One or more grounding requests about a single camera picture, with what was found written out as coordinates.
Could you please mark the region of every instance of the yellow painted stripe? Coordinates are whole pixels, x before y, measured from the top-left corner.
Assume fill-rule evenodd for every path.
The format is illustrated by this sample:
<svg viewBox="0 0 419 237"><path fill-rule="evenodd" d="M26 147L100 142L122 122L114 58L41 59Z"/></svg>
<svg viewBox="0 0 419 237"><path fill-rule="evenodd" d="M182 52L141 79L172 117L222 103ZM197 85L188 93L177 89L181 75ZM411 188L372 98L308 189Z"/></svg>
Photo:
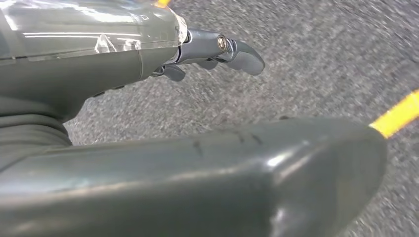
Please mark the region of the yellow painted stripe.
<svg viewBox="0 0 419 237"><path fill-rule="evenodd" d="M156 3L156 6L161 7L161 8L165 8L168 6L170 0L158 0Z"/></svg>
<svg viewBox="0 0 419 237"><path fill-rule="evenodd" d="M389 138L417 117L419 117L419 89L406 96L370 126L385 138Z"/></svg>

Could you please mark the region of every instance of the robotic finger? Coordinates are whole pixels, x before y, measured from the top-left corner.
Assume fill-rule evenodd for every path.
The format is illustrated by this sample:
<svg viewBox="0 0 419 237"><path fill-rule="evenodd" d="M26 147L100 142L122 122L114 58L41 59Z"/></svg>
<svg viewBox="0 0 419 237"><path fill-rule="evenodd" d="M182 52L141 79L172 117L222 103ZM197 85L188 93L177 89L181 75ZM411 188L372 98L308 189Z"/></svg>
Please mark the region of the robotic finger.
<svg viewBox="0 0 419 237"><path fill-rule="evenodd" d="M244 42L229 39L223 34L211 31L189 29L185 42L178 47L175 57L151 76L165 75L171 80L180 81L186 73L177 65L196 63L206 70L211 70L218 63L257 76L265 68L262 57Z"/></svg>

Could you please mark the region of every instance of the asphalt road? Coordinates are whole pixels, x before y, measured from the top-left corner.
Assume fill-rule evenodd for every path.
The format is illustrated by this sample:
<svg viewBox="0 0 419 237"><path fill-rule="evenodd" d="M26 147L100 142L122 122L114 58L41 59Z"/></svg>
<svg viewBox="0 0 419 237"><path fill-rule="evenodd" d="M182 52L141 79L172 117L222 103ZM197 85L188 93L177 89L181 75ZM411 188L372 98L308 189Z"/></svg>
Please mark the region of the asphalt road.
<svg viewBox="0 0 419 237"><path fill-rule="evenodd" d="M190 26L245 40L258 77L188 66L87 101L75 144L175 137L288 116L373 121L419 87L416 0L174 0ZM384 185L342 236L419 236L419 121L394 136Z"/></svg>

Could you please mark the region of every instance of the gray asphalt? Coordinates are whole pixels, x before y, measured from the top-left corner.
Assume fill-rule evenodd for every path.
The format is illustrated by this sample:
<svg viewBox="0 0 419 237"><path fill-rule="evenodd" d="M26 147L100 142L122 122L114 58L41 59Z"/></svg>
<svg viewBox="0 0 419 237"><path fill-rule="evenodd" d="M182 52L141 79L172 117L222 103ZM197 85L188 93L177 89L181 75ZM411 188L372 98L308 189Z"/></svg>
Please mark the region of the gray asphalt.
<svg viewBox="0 0 419 237"><path fill-rule="evenodd" d="M369 123L419 87L415 0L174 0L190 26L253 45L257 77L184 67L88 100L67 125L76 145L176 137L288 116ZM344 237L419 236L419 121L390 140L384 185Z"/></svg>

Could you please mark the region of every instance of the robotic hand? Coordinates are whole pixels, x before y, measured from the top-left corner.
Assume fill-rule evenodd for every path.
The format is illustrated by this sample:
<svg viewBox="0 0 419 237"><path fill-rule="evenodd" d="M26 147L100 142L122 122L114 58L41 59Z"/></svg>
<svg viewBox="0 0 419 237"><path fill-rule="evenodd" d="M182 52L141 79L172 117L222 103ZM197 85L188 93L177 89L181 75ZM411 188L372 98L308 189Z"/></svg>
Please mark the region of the robotic hand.
<svg viewBox="0 0 419 237"><path fill-rule="evenodd" d="M224 63L251 75L265 67L247 44L187 29L172 10L149 2L0 3L0 116L42 114L66 122L106 90L149 76L182 80L181 64Z"/></svg>

